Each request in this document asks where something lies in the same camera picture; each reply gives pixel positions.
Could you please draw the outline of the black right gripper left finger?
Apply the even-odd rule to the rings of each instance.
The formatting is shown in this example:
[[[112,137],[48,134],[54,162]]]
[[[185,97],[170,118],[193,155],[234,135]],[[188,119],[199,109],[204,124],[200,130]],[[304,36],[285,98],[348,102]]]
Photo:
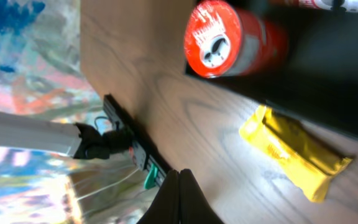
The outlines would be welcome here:
[[[179,224],[179,173],[170,170],[151,206],[137,224]]]

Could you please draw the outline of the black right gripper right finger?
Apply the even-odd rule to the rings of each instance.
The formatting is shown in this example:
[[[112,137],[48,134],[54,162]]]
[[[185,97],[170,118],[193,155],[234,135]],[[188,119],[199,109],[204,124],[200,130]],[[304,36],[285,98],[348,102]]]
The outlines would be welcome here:
[[[223,224],[209,205],[191,170],[183,169],[180,172],[179,185],[181,224]]]

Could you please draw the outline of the yellow snack packet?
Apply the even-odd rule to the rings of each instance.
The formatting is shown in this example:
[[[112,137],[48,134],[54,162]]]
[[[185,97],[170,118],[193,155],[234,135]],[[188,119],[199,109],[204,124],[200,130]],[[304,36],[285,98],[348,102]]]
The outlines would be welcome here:
[[[314,203],[323,202],[331,180],[352,162],[321,143],[295,119],[260,105],[240,127],[252,147],[275,161],[285,175]]]

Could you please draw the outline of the red Pringles can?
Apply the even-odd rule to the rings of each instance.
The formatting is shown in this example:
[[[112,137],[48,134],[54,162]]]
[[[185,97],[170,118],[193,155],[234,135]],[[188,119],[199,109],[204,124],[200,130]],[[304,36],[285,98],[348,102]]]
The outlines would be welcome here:
[[[225,1],[202,1],[192,11],[184,53],[199,76],[250,75],[285,61],[289,41],[278,25]]]

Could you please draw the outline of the black gift box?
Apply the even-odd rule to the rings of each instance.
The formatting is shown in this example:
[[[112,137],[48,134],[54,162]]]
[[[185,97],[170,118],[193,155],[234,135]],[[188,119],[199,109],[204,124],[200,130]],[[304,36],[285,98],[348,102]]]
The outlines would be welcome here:
[[[205,82],[358,140],[358,13],[229,1],[288,35],[277,68]]]

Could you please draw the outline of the brown Pringles can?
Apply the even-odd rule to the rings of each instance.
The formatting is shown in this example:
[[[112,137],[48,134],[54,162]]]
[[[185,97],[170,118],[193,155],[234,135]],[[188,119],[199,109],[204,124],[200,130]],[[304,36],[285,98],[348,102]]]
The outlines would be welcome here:
[[[308,9],[358,13],[358,0],[270,0],[269,2]]]

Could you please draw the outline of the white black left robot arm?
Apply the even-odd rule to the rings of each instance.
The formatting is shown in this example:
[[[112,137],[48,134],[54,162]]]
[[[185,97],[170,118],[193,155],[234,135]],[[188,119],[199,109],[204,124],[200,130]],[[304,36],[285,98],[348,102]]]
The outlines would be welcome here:
[[[132,146],[132,133],[117,129],[100,134],[83,123],[55,123],[0,112],[0,147],[57,153],[74,159],[109,159]]]

